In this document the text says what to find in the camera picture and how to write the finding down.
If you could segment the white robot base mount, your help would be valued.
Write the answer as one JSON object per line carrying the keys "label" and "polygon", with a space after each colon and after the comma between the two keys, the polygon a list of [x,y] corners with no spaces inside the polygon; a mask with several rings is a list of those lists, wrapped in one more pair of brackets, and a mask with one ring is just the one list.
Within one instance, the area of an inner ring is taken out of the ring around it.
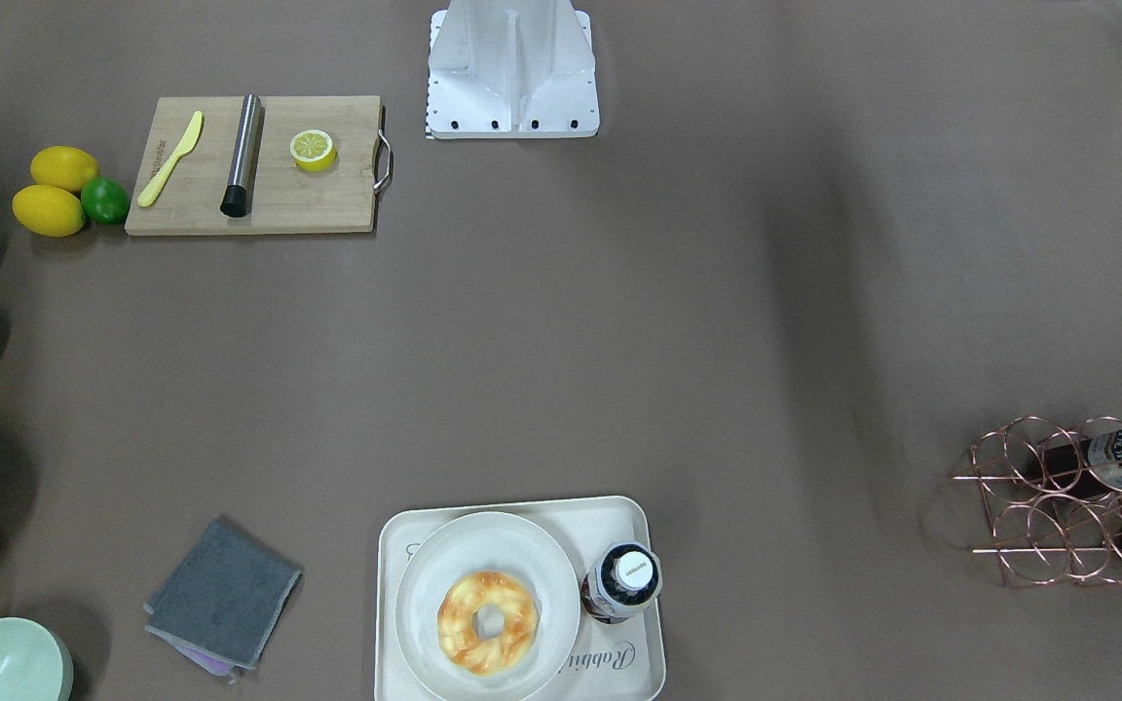
{"label": "white robot base mount", "polygon": [[451,1],[429,31],[427,138],[600,131],[592,21],[570,1]]}

